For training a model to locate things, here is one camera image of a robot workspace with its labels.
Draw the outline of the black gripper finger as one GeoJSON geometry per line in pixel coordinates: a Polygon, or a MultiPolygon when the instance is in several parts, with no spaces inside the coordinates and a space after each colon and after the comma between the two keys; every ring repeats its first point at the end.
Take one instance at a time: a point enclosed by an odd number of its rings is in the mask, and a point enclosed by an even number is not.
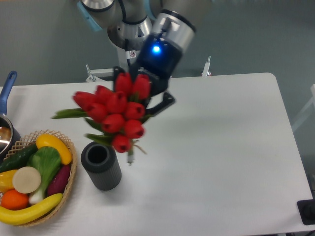
{"type": "Polygon", "coordinates": [[[151,117],[155,117],[173,104],[175,104],[175,102],[176,99],[172,94],[167,91],[163,92],[162,101],[154,107],[146,109],[146,114],[150,115],[151,117]]]}
{"type": "Polygon", "coordinates": [[[126,71],[120,66],[113,67],[113,91],[115,91],[116,80],[121,73],[125,73],[126,71]]]}

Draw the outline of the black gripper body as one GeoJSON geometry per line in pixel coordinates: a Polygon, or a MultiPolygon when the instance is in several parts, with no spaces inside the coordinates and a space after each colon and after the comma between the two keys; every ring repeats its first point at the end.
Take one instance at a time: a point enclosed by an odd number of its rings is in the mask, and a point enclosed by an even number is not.
{"type": "Polygon", "coordinates": [[[129,67],[129,73],[134,81],[139,74],[148,75],[150,96],[155,96],[167,90],[168,80],[182,55],[182,50],[174,43],[158,34],[150,34],[136,61],[129,67]]]}

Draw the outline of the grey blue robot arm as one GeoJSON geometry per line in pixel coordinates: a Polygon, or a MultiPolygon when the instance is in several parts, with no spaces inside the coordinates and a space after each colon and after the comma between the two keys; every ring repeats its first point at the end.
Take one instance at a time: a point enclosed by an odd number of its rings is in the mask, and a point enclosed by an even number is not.
{"type": "Polygon", "coordinates": [[[114,75],[143,74],[151,96],[162,101],[146,114],[156,116],[175,103],[168,81],[210,10],[209,0],[80,0],[77,7],[95,31],[106,30],[117,48],[114,75]]]}

